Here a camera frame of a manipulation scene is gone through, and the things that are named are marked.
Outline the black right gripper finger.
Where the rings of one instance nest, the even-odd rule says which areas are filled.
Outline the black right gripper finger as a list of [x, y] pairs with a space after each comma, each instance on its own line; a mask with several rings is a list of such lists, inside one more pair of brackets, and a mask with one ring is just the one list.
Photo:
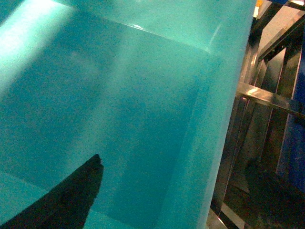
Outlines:
[[47, 194], [1, 225], [2, 229], [82, 229], [102, 182], [98, 154]]

